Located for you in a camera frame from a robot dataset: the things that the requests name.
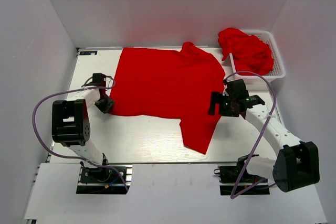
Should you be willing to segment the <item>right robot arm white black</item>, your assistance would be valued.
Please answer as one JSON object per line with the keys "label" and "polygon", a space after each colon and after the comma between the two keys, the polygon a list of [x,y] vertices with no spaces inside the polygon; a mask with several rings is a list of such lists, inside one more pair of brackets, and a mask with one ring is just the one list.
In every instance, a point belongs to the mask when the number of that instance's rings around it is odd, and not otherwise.
{"label": "right robot arm white black", "polygon": [[269,143],[276,159],[258,154],[245,155],[234,166],[220,166],[214,173],[224,184],[255,184],[272,180],[283,192],[313,185],[320,180],[319,152],[313,142],[304,142],[290,133],[272,114],[258,95],[250,95],[244,81],[225,81],[223,93],[212,92],[209,115],[241,116]]}

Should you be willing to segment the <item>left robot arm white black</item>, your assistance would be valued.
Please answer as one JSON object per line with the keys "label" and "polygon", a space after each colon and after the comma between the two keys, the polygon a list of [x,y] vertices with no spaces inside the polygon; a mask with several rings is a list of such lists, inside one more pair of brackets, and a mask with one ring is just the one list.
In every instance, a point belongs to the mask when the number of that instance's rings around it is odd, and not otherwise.
{"label": "left robot arm white black", "polygon": [[94,105],[103,114],[112,112],[114,100],[106,91],[113,86],[111,76],[94,73],[78,91],[52,104],[52,139],[72,150],[85,162],[95,164],[93,176],[101,182],[110,178],[111,168],[106,165],[105,154],[96,148],[90,138],[88,110]]}

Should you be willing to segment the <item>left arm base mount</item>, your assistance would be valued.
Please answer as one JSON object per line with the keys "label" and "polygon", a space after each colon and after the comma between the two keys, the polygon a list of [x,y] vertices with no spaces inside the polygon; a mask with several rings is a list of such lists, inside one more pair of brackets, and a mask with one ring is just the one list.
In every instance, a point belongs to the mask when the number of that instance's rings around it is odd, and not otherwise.
{"label": "left arm base mount", "polygon": [[115,166],[113,169],[84,167],[81,165],[76,194],[77,195],[126,195],[121,178],[127,188],[130,188],[132,179],[132,165]]}

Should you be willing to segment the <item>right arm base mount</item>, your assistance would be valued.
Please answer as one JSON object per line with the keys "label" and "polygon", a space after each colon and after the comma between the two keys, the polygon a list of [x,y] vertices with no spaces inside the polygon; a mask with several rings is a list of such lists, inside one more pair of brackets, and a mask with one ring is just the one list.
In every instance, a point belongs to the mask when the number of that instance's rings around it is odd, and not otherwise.
{"label": "right arm base mount", "polygon": [[[214,169],[214,175],[219,177],[219,189],[221,196],[230,196],[234,188],[234,184],[238,178],[239,171],[236,166],[219,166]],[[262,178],[256,175],[250,175],[244,172],[235,194],[239,193],[243,189],[258,182]],[[260,184],[254,188],[242,193],[242,196],[257,196],[257,195],[269,195],[270,190],[268,188],[268,180],[263,180]]]}

